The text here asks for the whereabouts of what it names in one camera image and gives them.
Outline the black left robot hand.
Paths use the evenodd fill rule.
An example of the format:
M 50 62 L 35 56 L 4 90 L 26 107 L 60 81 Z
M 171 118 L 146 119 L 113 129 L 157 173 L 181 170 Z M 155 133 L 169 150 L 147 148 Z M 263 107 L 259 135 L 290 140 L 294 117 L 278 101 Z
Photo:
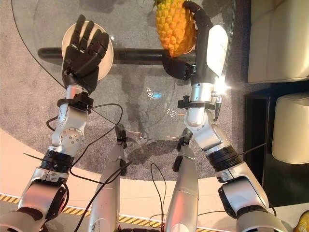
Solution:
M 62 80 L 65 87 L 79 85 L 91 94 L 97 87 L 99 64 L 108 50 L 109 35 L 97 29 L 89 42 L 94 22 L 89 21 L 81 35 L 84 23 L 85 16 L 81 14 L 63 58 Z

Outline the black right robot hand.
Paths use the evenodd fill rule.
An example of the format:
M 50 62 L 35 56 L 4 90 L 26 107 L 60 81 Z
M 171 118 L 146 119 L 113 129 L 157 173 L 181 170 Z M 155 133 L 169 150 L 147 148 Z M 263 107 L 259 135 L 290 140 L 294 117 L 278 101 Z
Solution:
M 192 1 L 184 1 L 183 7 L 194 14 L 197 26 L 197 42 L 195 48 L 195 64 L 172 58 L 166 49 L 162 52 L 162 65 L 170 76 L 189 80 L 191 85 L 198 83 L 215 84 L 217 75 L 207 64 L 208 39 L 210 29 L 214 27 L 210 17 L 198 4 Z

